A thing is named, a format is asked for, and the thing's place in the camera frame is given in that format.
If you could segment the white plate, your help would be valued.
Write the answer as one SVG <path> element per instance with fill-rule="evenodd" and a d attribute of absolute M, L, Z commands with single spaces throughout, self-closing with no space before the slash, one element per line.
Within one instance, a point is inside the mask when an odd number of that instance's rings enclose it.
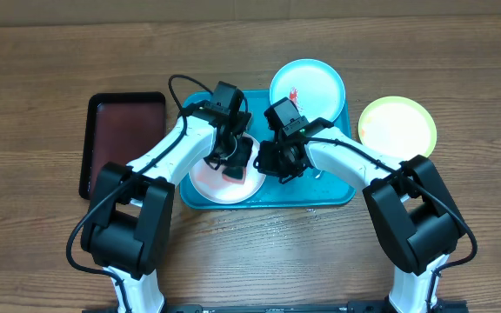
<path fill-rule="evenodd" d="M 254 144 L 250 161 L 245 167 L 245 183 L 236 184 L 223 180 L 222 170 L 225 166 L 213 170 L 204 160 L 201 160 L 189 172 L 190 182 L 201 196 L 213 203 L 235 204 L 250 199 L 262 187 L 265 174 L 259 173 L 253 166 L 259 143 L 254 137 L 247 135 L 253 139 Z"/>

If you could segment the yellow-green plate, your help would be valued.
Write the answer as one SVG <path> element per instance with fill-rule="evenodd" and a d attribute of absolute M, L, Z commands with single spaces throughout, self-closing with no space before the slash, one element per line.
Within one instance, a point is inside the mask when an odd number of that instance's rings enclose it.
<path fill-rule="evenodd" d="M 385 155 L 409 160 L 428 157 L 438 131 L 427 109 L 406 97 L 381 97 L 361 113 L 357 125 L 360 142 Z"/>

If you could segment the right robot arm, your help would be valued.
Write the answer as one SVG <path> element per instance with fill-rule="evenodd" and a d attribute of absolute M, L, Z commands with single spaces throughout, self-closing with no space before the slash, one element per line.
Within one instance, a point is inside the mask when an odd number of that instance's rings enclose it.
<path fill-rule="evenodd" d="M 254 162 L 288 183 L 307 169 L 337 176 L 362 192 L 378 242 L 395 266 L 388 296 L 395 312 L 440 312 L 441 271 L 467 226 L 432 161 L 401 161 L 347 137 L 321 117 L 308 121 L 287 97 L 264 113 L 274 132 Z"/>

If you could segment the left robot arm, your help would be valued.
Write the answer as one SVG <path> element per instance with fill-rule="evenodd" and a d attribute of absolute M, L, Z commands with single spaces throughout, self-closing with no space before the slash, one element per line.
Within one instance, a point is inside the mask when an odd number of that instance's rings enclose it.
<path fill-rule="evenodd" d="M 118 312 L 166 310 L 157 264 L 169 241 L 175 189 L 203 159 L 245 166 L 250 119 L 244 93 L 219 82 L 210 99 L 180 107 L 175 127 L 154 148 L 125 165 L 104 165 L 66 257 L 77 270 L 111 279 Z"/>

